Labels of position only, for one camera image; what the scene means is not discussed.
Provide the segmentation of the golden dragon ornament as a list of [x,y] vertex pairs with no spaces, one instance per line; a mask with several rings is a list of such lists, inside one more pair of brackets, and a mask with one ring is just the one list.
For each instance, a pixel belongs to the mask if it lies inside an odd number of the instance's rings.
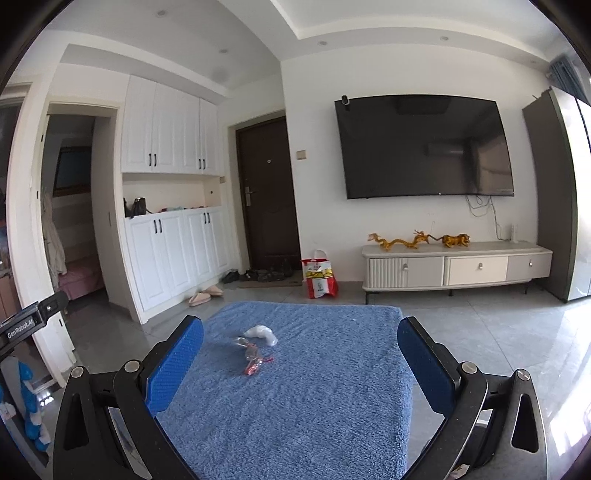
[[368,235],[368,241],[377,243],[377,245],[384,251],[390,251],[396,245],[401,245],[408,249],[415,250],[419,248],[420,244],[428,244],[430,237],[424,231],[416,230],[412,241],[407,241],[400,238],[388,240],[380,236],[378,233],[373,232]]

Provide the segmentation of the dark shoes by door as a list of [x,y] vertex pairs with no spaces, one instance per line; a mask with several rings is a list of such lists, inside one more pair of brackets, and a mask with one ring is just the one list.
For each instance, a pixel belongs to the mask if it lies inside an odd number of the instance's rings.
[[249,269],[246,270],[245,273],[240,274],[238,270],[231,270],[226,273],[222,279],[222,284],[229,284],[233,282],[276,282],[276,281],[283,281],[290,279],[294,276],[294,271],[290,268],[277,270],[277,269],[269,269],[269,270],[254,270]]

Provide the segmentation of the black handbag on shelf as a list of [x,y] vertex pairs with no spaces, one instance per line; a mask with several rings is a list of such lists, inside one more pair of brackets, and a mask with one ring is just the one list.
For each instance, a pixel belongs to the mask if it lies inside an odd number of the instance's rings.
[[123,207],[126,218],[150,214],[144,197],[135,198],[131,204],[128,204],[126,199],[123,199]]

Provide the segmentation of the crumpled white tissue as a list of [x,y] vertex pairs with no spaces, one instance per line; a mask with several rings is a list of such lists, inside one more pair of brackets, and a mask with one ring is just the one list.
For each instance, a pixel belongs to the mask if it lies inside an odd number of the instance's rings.
[[274,347],[277,344],[276,335],[266,325],[256,325],[243,333],[246,339],[260,339],[266,342],[267,346]]

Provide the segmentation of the white TV cabinet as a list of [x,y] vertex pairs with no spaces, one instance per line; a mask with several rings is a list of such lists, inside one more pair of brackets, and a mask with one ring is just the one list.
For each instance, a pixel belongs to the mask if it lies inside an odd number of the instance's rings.
[[551,250],[528,242],[474,242],[447,248],[441,244],[401,244],[386,251],[362,248],[366,262],[363,292],[367,304],[382,293],[448,291],[528,284],[550,276]]

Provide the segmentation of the dark brown entrance door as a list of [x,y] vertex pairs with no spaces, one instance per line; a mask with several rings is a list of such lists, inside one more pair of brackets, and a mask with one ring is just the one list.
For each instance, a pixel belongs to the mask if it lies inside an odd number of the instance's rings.
[[249,269],[301,269],[287,119],[235,133]]

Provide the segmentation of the red white shopping bag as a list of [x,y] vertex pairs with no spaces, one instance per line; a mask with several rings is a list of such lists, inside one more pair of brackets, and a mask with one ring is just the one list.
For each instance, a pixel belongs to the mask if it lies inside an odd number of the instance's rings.
[[308,288],[308,296],[311,299],[338,296],[339,284],[335,279],[332,263],[325,250],[315,249],[311,258],[301,260],[301,265],[303,266],[305,285]]

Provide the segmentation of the clear red candy wrapper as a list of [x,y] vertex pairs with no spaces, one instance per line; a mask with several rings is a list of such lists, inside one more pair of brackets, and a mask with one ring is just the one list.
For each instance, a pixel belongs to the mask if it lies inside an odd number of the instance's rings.
[[263,357],[259,353],[259,347],[256,344],[249,342],[245,337],[237,337],[235,344],[245,349],[246,367],[243,370],[245,376],[256,375],[263,364],[273,362],[273,357]]

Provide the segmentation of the white shoe cabinet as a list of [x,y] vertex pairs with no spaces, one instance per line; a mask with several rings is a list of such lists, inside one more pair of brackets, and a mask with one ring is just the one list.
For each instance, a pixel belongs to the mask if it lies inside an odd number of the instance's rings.
[[123,107],[124,199],[150,214],[126,218],[128,279],[138,320],[188,299],[230,266],[217,107],[132,76]]

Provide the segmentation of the golden tiger ornament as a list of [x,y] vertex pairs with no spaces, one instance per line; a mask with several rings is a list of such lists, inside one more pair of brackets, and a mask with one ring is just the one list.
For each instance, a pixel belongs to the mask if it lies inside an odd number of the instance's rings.
[[443,235],[436,237],[436,241],[441,242],[446,248],[468,247],[470,245],[470,236],[465,233],[458,235]]

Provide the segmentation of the black wall television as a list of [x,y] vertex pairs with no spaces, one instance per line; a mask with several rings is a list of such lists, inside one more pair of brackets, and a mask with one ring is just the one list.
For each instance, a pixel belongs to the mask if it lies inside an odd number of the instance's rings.
[[349,199],[514,194],[494,101],[430,94],[349,97],[349,106],[335,101],[335,116]]

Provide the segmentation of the blue terry cloth towel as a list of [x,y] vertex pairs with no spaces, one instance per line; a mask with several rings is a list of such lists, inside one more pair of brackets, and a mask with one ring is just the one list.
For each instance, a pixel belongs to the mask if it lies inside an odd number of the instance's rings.
[[[399,479],[407,469],[414,378],[391,306],[238,302],[204,324],[204,344],[169,407],[165,433],[201,479]],[[276,335],[245,376],[237,337]]]

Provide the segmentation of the dark grey refrigerator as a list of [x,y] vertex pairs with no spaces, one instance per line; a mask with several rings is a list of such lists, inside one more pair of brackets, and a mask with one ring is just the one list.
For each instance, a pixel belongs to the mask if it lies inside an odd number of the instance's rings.
[[535,165],[538,243],[553,252],[545,288],[590,295],[590,106],[550,88],[523,109]]

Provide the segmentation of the pink slippers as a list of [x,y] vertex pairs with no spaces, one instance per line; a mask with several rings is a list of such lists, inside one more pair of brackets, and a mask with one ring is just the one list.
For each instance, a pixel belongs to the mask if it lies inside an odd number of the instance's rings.
[[189,300],[188,305],[190,307],[197,307],[199,305],[205,304],[213,298],[221,298],[223,296],[223,291],[216,285],[211,285],[211,287],[207,287],[204,290],[197,291]]

